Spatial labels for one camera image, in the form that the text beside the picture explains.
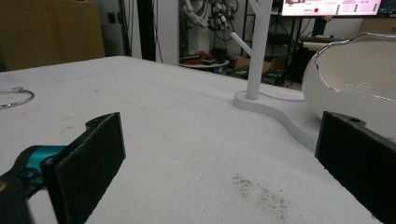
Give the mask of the brown cardboard box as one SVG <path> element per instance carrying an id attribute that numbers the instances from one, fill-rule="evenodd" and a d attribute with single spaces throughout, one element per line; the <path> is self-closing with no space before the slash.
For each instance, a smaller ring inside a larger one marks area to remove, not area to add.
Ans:
<path id="1" fill-rule="evenodd" d="M 94 2 L 0 0 L 0 64 L 7 71 L 104 56 Z"/>

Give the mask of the white silver-rimmed ceramic bowl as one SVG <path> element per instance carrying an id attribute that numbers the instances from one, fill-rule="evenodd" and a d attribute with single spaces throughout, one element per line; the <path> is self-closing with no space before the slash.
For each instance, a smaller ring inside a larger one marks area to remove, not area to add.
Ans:
<path id="1" fill-rule="evenodd" d="M 396 143 L 396 35 L 363 33 L 320 49 L 305 68 L 303 94 L 318 118 L 348 115 Z"/>

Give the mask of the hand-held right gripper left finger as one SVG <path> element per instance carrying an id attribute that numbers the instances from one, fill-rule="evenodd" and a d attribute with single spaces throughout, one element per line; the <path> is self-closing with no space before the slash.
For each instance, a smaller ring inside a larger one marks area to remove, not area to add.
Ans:
<path id="1" fill-rule="evenodd" d="M 126 153 L 120 113 L 86 123 L 86 131 L 41 162 L 58 224 L 84 224 L 117 174 Z"/>

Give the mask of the computer monitor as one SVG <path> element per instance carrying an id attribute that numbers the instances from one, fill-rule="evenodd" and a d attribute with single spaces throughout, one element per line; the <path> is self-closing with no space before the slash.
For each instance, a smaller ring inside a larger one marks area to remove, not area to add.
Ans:
<path id="1" fill-rule="evenodd" d="M 283 16 L 364 17 L 396 15 L 396 0 L 284 0 Z"/>

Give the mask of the white jewelry tree stand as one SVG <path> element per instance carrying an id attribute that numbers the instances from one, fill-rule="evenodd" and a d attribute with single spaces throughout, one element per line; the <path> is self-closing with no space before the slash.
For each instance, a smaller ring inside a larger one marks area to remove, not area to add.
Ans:
<path id="1" fill-rule="evenodd" d="M 233 39 L 250 56 L 247 89 L 234 95 L 233 104 L 242 110 L 276 119 L 301 145 L 315 151 L 320 121 L 309 110 L 303 93 L 261 83 L 272 0 L 248 2 L 256 16 L 252 47 L 237 34 L 232 34 Z"/>

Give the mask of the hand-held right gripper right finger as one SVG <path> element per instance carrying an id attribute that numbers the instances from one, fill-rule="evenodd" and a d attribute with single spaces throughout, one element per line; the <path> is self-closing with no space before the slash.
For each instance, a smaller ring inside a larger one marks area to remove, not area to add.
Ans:
<path id="1" fill-rule="evenodd" d="M 315 157 L 372 215 L 396 224 L 396 144 L 365 122 L 325 111 Z"/>

